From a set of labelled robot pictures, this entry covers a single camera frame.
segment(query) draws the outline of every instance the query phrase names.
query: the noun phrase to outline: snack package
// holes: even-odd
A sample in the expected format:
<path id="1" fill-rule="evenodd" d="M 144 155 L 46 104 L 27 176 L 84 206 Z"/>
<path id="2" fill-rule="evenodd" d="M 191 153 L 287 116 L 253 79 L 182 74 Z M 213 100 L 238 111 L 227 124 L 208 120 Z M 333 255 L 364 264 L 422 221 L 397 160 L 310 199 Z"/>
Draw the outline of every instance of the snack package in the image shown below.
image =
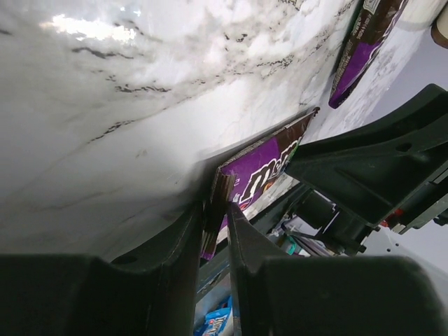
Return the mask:
<path id="1" fill-rule="evenodd" d="M 332 84 L 328 105 L 336 109 L 353 92 L 391 33 L 408 0 L 364 0 Z"/>
<path id="2" fill-rule="evenodd" d="M 224 330 L 232 312 L 232 297 L 218 304 L 215 311 L 205 316 L 204 325 L 195 331 L 194 336 L 218 336 Z"/>
<path id="3" fill-rule="evenodd" d="M 236 202 L 245 210 L 274 184 L 317 110 L 249 146 L 217 168 L 211 199 L 205 209 L 203 258 L 210 260 L 214 256 L 218 233 L 227 227 L 228 202 Z"/>

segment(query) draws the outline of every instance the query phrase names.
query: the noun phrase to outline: white marble surface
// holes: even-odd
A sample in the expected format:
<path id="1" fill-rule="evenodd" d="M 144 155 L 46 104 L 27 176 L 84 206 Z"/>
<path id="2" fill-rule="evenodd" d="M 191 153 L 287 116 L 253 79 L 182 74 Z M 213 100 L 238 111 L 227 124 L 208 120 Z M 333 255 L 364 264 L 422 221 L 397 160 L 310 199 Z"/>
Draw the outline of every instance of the white marble surface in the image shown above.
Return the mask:
<path id="1" fill-rule="evenodd" d="M 362 125 L 444 2 L 409 1 L 307 141 Z M 0 252 L 110 260 L 152 237 L 224 153 L 326 106 L 357 3 L 0 0 Z"/>

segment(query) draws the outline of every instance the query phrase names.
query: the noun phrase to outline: red component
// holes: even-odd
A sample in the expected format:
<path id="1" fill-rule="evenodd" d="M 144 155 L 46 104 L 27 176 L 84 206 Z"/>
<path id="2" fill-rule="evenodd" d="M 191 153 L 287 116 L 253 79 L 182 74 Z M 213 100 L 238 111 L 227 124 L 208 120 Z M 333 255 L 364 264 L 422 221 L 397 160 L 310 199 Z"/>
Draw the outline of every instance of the red component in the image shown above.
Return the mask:
<path id="1" fill-rule="evenodd" d="M 404 211 L 402 209 L 396 209 L 394 211 L 394 213 L 392 213 L 388 218 L 386 218 L 386 220 L 383 220 L 380 225 L 384 226 L 385 228 L 388 228 L 390 221 L 392 221 L 393 219 L 395 219 L 397 217 L 400 217 L 403 214 L 404 214 Z"/>

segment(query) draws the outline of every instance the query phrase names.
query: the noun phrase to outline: white label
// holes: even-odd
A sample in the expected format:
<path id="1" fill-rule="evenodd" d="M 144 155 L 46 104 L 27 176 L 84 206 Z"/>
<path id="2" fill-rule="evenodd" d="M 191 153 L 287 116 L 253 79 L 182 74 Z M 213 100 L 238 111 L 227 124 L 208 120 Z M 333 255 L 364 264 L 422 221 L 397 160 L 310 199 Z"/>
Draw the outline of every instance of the white label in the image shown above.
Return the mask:
<path id="1" fill-rule="evenodd" d="M 381 0 L 364 0 L 363 8 L 371 12 L 371 14 L 375 14 L 380 1 Z"/>

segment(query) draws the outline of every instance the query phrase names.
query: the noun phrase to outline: blue package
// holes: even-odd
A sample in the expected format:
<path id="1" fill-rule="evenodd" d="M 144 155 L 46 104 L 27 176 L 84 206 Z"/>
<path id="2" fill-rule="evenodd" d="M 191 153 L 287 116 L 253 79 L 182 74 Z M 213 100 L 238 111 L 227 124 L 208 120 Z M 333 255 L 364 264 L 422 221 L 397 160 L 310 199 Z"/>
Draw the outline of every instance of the blue package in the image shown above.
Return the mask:
<path id="1" fill-rule="evenodd" d="M 216 310 L 209 312 L 205 316 L 205 323 L 196 330 L 194 336 L 217 336 L 224 330 L 232 311 L 232 297 L 225 299 L 218 304 Z"/>

